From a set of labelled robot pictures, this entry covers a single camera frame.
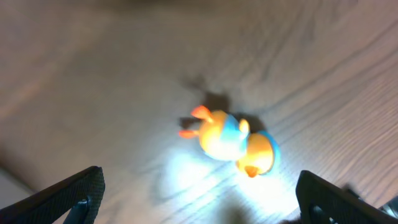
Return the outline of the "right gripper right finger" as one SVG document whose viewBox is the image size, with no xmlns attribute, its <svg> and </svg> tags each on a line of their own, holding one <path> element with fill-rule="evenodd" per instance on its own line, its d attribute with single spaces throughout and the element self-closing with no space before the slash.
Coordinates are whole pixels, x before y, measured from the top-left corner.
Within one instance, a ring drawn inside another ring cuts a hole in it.
<svg viewBox="0 0 398 224">
<path fill-rule="evenodd" d="M 396 198 L 387 204 L 391 215 L 308 170 L 301 171 L 295 193 L 303 223 L 397 224 Z"/>
</svg>

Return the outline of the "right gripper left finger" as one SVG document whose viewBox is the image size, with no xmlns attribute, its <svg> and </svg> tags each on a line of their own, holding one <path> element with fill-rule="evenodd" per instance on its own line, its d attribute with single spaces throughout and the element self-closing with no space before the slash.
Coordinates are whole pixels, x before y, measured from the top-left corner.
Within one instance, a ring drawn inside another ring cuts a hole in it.
<svg viewBox="0 0 398 224">
<path fill-rule="evenodd" d="M 91 166 L 59 183 L 1 209 L 1 223 L 93 223 L 105 191 L 103 170 Z"/>
</svg>

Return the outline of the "orange blue toy duck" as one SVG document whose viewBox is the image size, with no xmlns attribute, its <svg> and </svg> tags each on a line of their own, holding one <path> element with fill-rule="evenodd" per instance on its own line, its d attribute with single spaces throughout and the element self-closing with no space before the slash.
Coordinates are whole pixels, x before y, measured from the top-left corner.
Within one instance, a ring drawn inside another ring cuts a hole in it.
<svg viewBox="0 0 398 224">
<path fill-rule="evenodd" d="M 178 135 L 197 138 L 207 156 L 235 162 L 238 171 L 250 178 L 266 175 L 279 164 L 280 149 L 275 139 L 266 131 L 252 132 L 248 120 L 203 105 L 194 108 L 191 115 L 200 120 L 199 128 L 183 129 Z"/>
</svg>

